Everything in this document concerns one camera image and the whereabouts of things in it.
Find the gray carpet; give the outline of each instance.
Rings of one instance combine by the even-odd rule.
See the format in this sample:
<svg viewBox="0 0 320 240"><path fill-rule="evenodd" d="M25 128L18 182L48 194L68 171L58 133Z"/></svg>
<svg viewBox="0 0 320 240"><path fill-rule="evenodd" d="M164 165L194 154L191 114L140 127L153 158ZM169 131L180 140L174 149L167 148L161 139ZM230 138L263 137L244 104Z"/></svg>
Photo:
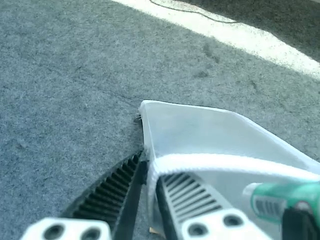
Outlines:
<svg viewBox="0 0 320 240"><path fill-rule="evenodd" d="M306 17L294 24L313 31L313 50L297 43L307 30L289 38L319 60L320 8L298 2ZM2 0L1 238L57 216L138 149L143 99L236 111L320 159L319 79L108 0ZM135 240L156 238L144 196Z"/></svg>

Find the green cylinder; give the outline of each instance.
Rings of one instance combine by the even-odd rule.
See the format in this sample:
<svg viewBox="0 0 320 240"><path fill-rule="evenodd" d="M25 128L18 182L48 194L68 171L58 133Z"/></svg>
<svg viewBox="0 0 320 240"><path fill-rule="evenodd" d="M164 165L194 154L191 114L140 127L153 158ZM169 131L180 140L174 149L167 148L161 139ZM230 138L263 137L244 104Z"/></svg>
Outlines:
<svg viewBox="0 0 320 240"><path fill-rule="evenodd" d="M310 213L320 226L320 183L252 183L243 190L243 198L254 214L269 222L281 224L287 208Z"/></svg>

